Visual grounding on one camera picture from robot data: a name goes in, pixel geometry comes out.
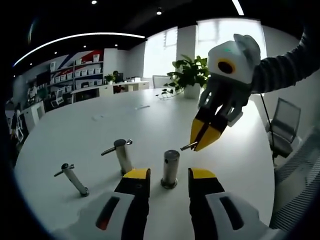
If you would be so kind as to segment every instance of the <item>shelf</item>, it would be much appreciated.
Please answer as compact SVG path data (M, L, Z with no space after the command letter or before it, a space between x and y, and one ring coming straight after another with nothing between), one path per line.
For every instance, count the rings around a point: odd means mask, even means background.
M80 66L85 66L85 65L93 65L93 64L103 64L104 61L96 61L96 62L85 62L85 63L81 63L79 65L75 64L75 67L80 67Z
M68 80L64 80L64 81L59 81L59 82L56 82L56 83L52 83L52 84L47 85L47 87L52 87L52 86L54 86L54 85L62 84L62 83L69 82L69 81L73 81L73 79L68 79Z
M85 76L76 76L74 79L82 79L85 77L91 77L91 76L97 76L97 75L102 75L103 73L95 73L95 74L90 74L90 75L85 75Z
M60 69L51 71L50 73L51 73L51 74L54 74L54 73L57 73L57 72L61 72L61 71L63 71L63 70L72 69L73 67L74 67L74 66L63 67L63 68L60 68Z

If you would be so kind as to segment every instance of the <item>white wall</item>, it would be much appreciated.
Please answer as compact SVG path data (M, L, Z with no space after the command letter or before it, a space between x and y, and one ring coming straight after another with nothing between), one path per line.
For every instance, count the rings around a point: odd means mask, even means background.
M181 54L187 55L191 59L195 58L196 30L196 25L178 28L178 37L176 42L176 60L184 59Z
M118 49L105 48L103 54L103 76L112 74L118 66Z
M142 77L144 74L146 42L143 42L127 53L125 77Z
M117 59L116 59L116 67L119 73L123 73L126 75L126 68L127 68L127 55L128 51L126 50L118 50L117 52Z
M126 77L128 51L116 48L105 48L103 55L103 75L112 74L114 71L123 73Z
M268 57L285 54L299 44L295 37L280 30L263 26L266 52ZM278 98L285 99L301 108L298 136L304 137L307 130L320 121L320 71L297 82L296 86L269 92L264 95L264 101L270 118L273 118ZM258 107L263 122L267 123L267 116L262 105L261 97L251 96Z

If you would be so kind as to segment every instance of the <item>metal pin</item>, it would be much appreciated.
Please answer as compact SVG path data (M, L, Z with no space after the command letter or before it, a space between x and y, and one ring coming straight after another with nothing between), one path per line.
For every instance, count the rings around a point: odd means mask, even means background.
M127 144L127 145L131 145L132 143L133 143L133 141L132 141L131 139L128 139L128 140L126 141L126 144ZM105 150L104 152L102 152L102 153L101 153L101 156L104 156L104 155L106 155L106 154L112 153L112 152L115 151L115 150L116 150L116 147L113 146L113 147Z
M69 165L65 163L61 166L61 171L56 173L54 176L59 176L64 173L66 177L70 180L70 182L75 186L75 188L80 192L81 197L86 197L89 195L89 190L79 181L75 173L72 171L75 166L73 164Z
M101 153L101 156L104 156L108 153L115 151L116 156L119 161L119 164L120 164L120 167L121 167L121 174L125 175L126 173L128 173L132 169L134 169L132 167L132 164L131 164L131 161L130 161L130 158L128 155L128 151L127 151L127 145L131 145L132 143L133 143L133 141L131 139L129 139L127 141L124 139L118 139L113 143L114 147Z
M187 150L187 149L193 149L193 147L196 147L196 145L198 144L197 141L191 143L191 144L188 144L188 145L185 145L183 147L180 148L181 151L184 151L184 150Z
M177 184L177 172L180 153L176 150L168 150L164 153L163 177L161 185L165 189L173 189Z

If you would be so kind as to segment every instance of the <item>round table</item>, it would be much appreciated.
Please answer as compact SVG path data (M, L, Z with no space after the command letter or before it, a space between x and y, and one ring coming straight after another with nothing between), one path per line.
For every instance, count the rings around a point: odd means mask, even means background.
M149 215L144 239L194 239L189 214L188 168L216 174L232 191L259 211L269 225L274 204L274 168L267 134L252 101L242 118L218 141L199 152L180 153L174 189L161 187L164 152L189 143L197 101L182 96L161 98L160 89L120 93L70 104L46 113L26 139L15 167L22 194L49 231L67 228L79 212L121 180L116 154L101 153L117 139L132 139L128 152L135 168L150 168ZM64 163L89 189L80 198L66 176L54 177Z

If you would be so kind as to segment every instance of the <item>chair backrest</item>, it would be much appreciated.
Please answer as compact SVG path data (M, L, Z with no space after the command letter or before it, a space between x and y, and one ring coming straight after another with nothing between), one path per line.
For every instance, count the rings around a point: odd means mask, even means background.
M272 131L292 143L297 135L300 115L299 107L279 97L271 123Z
M60 100L63 98L62 93L63 93L63 89L59 89L58 91L56 91L56 100Z
M320 128L312 127L302 145L274 171L270 228L289 231L308 209L320 187Z
M164 88L165 84L172 83L172 80L169 76L153 75L152 82L154 89L161 89Z

